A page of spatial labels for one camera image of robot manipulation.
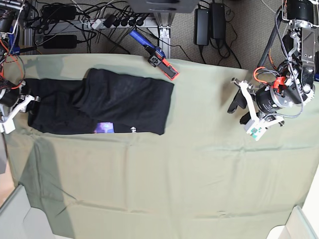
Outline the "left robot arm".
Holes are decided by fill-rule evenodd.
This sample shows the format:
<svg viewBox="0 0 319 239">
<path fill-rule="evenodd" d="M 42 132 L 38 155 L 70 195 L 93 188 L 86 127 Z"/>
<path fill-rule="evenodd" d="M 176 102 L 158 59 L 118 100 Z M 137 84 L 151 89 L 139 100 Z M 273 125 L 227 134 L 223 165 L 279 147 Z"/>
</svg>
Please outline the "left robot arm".
<svg viewBox="0 0 319 239">
<path fill-rule="evenodd" d="M 240 124 L 256 141 L 271 126 L 283 126 L 285 118 L 299 117 L 315 96 L 315 28 L 319 26 L 319 2 L 284 0 L 276 11 L 274 22 L 267 46 L 252 74 L 259 85 L 233 78 L 238 91 L 227 111 L 232 114 L 238 107 L 249 110 L 241 117 Z M 270 70 L 264 63 L 271 58 L 270 50 L 276 37 L 285 59 Z M 300 112 L 295 115 L 278 112 L 292 106 L 300 107 Z"/>
</svg>

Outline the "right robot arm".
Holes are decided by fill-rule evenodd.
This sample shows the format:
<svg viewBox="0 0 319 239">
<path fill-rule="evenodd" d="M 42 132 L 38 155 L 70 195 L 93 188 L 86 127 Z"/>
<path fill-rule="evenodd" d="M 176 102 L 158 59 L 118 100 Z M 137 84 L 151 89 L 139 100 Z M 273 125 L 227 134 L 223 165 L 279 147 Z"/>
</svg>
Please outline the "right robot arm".
<svg viewBox="0 0 319 239">
<path fill-rule="evenodd" d="M 2 0 L 0 2 L 0 132 L 9 134 L 15 130 L 14 117 L 33 109 L 40 97 L 28 89 L 25 67 L 20 53 L 34 50 L 21 49 L 18 45 L 20 19 L 25 15 L 28 3 L 25 0 Z M 16 63 L 21 74 L 18 83 L 4 75 L 4 65 Z"/>
</svg>

